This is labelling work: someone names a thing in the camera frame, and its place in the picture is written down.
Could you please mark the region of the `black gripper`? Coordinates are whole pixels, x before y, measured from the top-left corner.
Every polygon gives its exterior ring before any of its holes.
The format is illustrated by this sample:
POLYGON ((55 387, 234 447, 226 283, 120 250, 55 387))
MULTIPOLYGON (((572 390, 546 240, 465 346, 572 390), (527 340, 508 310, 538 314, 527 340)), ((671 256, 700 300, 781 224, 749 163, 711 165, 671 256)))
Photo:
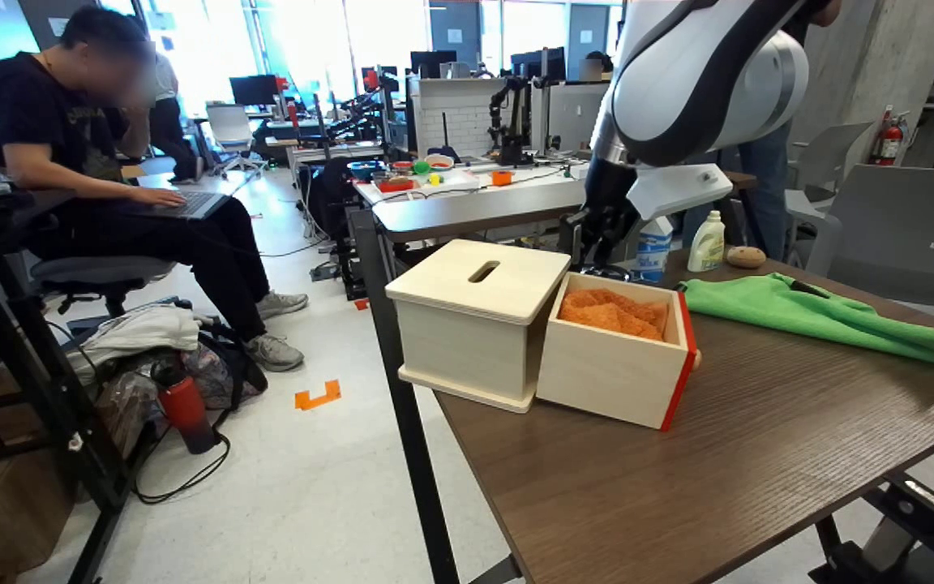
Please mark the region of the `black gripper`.
POLYGON ((580 262, 604 269, 613 248, 635 227, 629 204, 635 173, 608 160, 594 160, 583 180, 580 262))

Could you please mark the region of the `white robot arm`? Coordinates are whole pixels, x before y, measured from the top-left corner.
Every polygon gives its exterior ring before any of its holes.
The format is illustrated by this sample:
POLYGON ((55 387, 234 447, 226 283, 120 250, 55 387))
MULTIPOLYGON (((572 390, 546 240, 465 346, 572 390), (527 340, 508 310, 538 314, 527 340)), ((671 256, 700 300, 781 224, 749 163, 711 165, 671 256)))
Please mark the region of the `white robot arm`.
POLYGON ((651 218, 687 211, 697 189, 666 184, 633 209, 629 191, 718 170, 725 153, 756 173, 744 194, 746 238, 771 260, 785 244, 785 135, 807 87, 807 25, 842 0, 624 0, 620 62, 589 133, 580 262, 609 266, 615 244, 651 218))

